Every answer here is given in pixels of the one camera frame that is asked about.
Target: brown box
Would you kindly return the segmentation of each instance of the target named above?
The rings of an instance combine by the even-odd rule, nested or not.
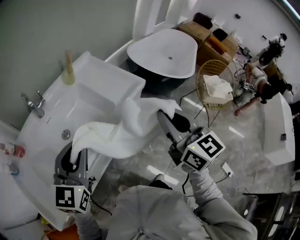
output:
[[[211,34],[211,31],[207,30],[205,27],[195,22],[181,24],[177,27],[177,29],[190,35],[193,39],[195,39],[198,44],[198,49]]]
[[[227,36],[222,43],[225,45],[225,47],[227,48],[227,53],[234,57],[235,54],[238,52],[239,49],[239,42],[237,40],[235,40],[233,37],[231,36]]]
[[[266,66],[263,70],[266,73],[268,78],[271,78],[272,76],[277,75],[279,77],[279,79],[282,79],[283,81],[285,81],[285,78],[279,72],[277,65],[274,61],[269,63],[268,66]]]
[[[208,42],[205,42],[198,50],[196,63],[202,66],[205,62],[216,59],[228,65],[232,58],[228,53],[219,54]]]

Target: sink drain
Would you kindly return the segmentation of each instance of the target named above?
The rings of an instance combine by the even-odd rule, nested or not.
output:
[[[68,140],[70,138],[70,136],[71,136],[71,132],[68,129],[63,130],[61,133],[61,138],[63,140]]]

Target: shoe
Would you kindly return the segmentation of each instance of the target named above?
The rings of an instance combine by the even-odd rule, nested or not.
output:
[[[164,176],[163,174],[159,174],[159,175],[157,175],[157,176],[153,179],[153,182],[154,182],[154,181],[157,181],[157,180],[164,181],[164,180],[165,180],[165,176]]]

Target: orange object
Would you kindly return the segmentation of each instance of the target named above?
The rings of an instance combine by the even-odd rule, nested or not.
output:
[[[223,55],[223,53],[227,52],[227,48],[216,37],[209,37],[208,42],[219,54]]]
[[[45,231],[49,240],[79,240],[77,226],[74,224],[60,231]]]

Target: white table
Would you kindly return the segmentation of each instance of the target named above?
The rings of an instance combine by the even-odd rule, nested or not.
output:
[[[281,165],[295,160],[295,137],[293,117],[290,106],[278,93],[264,105],[265,136],[264,154],[274,165]]]

